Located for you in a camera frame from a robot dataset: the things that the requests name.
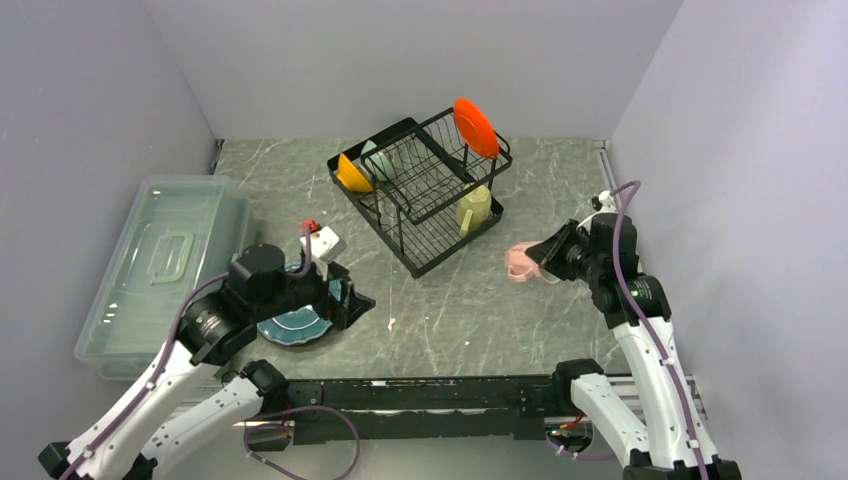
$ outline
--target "pink cup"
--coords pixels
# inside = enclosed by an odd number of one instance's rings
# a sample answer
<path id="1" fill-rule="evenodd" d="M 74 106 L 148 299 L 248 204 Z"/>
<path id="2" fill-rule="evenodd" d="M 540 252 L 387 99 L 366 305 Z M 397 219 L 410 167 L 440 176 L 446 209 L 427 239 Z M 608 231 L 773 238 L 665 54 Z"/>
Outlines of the pink cup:
<path id="1" fill-rule="evenodd" d="M 534 277 L 542 277 L 548 283 L 556 283 L 558 278 L 542 271 L 539 265 L 524 251 L 541 242 L 522 242 L 506 251 L 504 265 L 506 274 L 513 282 L 526 282 Z"/>

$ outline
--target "red cap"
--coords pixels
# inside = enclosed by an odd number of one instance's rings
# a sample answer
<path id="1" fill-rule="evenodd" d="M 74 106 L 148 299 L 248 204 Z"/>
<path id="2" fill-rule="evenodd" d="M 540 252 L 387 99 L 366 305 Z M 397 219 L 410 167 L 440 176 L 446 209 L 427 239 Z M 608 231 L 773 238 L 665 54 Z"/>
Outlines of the red cap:
<path id="1" fill-rule="evenodd" d="M 321 225 L 318 225 L 318 222 L 316 222 L 315 220 L 313 220 L 313 219 L 311 219 L 311 218 L 310 218 L 309 220 L 305 220 L 305 221 L 303 221 L 303 222 L 300 224 L 300 228 L 301 228 L 301 229 L 303 229 L 304 227 L 308 227 L 308 228 L 309 228 L 309 233 L 310 233 L 310 234 L 315 233 L 315 232 L 317 232 L 318 230 L 321 230 Z"/>

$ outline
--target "orange plate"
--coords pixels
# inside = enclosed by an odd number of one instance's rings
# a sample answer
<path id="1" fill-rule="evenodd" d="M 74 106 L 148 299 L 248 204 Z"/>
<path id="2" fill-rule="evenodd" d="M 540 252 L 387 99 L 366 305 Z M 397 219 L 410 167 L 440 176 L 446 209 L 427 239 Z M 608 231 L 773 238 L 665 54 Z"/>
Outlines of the orange plate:
<path id="1" fill-rule="evenodd" d="M 453 104 L 453 115 L 456 128 L 472 150 L 482 157 L 498 158 L 498 137 L 477 105 L 466 98 L 458 98 Z"/>

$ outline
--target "plate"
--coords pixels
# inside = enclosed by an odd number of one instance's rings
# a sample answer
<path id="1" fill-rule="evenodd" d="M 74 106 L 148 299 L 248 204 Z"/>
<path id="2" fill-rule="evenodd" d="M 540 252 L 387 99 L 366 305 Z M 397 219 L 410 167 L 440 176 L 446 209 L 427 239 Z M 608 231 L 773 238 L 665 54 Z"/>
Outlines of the plate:
<path id="1" fill-rule="evenodd" d="M 295 272 L 299 268 L 299 262 L 286 263 L 286 271 L 289 273 Z M 330 282 L 330 293 L 336 300 L 341 300 L 341 280 Z M 277 315 L 258 324 L 260 335 L 270 342 L 287 347 L 303 345 L 321 338 L 332 326 L 333 322 L 319 316 L 312 307 L 303 307 L 294 312 Z"/>

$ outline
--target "yellow bowl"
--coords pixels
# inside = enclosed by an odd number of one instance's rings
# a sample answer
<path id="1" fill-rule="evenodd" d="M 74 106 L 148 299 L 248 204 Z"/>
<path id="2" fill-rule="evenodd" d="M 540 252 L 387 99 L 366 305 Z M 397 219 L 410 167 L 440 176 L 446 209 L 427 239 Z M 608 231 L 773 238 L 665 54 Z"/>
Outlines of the yellow bowl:
<path id="1" fill-rule="evenodd" d="M 336 177 L 351 192 L 368 193 L 374 191 L 374 187 L 368 183 L 362 172 L 356 168 L 356 165 L 344 153 L 339 155 L 339 172 L 336 174 Z"/>

